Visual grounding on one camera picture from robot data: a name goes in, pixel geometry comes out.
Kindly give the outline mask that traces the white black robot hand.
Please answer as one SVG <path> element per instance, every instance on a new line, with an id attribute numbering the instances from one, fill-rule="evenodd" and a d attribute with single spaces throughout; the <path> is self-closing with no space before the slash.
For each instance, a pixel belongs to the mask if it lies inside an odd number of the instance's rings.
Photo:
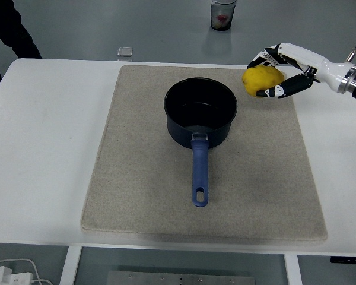
<path id="1" fill-rule="evenodd" d="M 352 84 L 356 67 L 350 62 L 333 63 L 324 56 L 290 43 L 280 43 L 267 47 L 248 65 L 276 67 L 279 64 L 290 64 L 301 71 L 294 77 L 274 86 L 260 87 L 254 95 L 257 97 L 284 98 L 310 88 L 314 81 L 326 83 L 337 93 L 352 93 Z"/>

